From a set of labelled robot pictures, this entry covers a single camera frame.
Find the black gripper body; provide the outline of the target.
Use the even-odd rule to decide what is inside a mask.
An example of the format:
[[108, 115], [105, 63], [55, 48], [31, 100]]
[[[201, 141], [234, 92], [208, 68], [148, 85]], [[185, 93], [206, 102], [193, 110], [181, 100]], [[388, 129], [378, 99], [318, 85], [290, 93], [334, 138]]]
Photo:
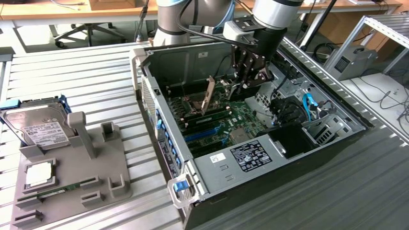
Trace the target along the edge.
[[262, 62], [264, 65], [270, 61], [276, 53], [276, 49], [285, 35], [285, 29], [260, 29], [253, 33], [256, 46], [238, 46], [234, 51], [234, 64], [246, 63], [249, 58], [254, 58], [256, 62]]

